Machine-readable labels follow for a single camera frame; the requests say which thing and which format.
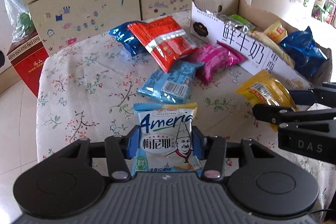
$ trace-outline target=pink snack package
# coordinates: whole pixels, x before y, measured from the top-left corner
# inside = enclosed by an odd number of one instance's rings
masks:
[[[228,45],[217,41],[217,45],[205,45],[184,60],[191,63],[204,62],[204,66],[196,71],[196,77],[207,85],[216,74],[226,67],[244,61],[245,58]]]

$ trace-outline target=barcode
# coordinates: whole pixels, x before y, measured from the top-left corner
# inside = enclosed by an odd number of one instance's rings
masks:
[[[271,93],[269,93],[268,89],[261,83],[255,83],[251,88],[256,89],[266,99],[272,98]]]
[[[162,87],[162,91],[168,92],[180,98],[183,98],[188,90],[187,85],[177,84],[171,81],[166,81]]]

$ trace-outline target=floral tablecloth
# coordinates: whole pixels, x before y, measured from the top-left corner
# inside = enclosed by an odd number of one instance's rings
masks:
[[[191,12],[173,16],[189,34]],[[199,46],[205,44],[190,37]],[[131,57],[107,33],[49,57],[43,66],[38,96],[38,161],[78,138],[88,137],[97,142],[113,134],[127,134],[138,123],[133,103],[152,102],[137,94],[137,90],[157,68],[151,55],[143,53]],[[215,76],[209,85],[195,79],[187,101],[198,103],[193,125],[205,135],[224,136],[233,142],[252,137],[301,166],[319,182],[316,207],[328,207],[336,188],[335,166],[278,148],[276,132],[269,124],[256,121],[251,106],[234,93],[250,77],[251,74],[235,65]],[[238,167],[238,161],[227,159],[226,165],[229,175]],[[106,161],[95,160],[94,167],[106,174]]]

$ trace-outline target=wall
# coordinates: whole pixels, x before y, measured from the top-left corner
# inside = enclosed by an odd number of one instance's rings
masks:
[[[13,27],[8,19],[4,0],[0,0],[0,22],[0,51],[6,56],[8,49],[11,46]],[[5,64],[0,68],[0,73],[10,66],[11,63],[8,61],[7,57],[5,57]]]

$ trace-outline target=cardboard box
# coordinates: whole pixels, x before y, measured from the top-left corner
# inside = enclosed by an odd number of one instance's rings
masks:
[[[7,57],[23,82],[37,97],[43,64],[48,57],[37,31],[12,43]]]
[[[311,87],[308,80],[291,68],[270,48],[239,30],[226,25],[216,17],[207,14],[207,10],[210,12],[219,11],[226,15],[239,14],[262,30],[266,30],[278,20],[281,21],[282,26],[288,33],[297,31],[296,28],[270,12],[248,5],[245,0],[192,1],[190,28],[193,35],[207,43],[216,44],[217,41],[223,42],[241,52],[246,57],[246,61],[240,65],[252,75],[265,69],[282,82],[287,89],[308,89]],[[330,81],[331,77],[331,49],[320,48],[330,59],[311,79],[313,85],[321,85],[324,81]]]

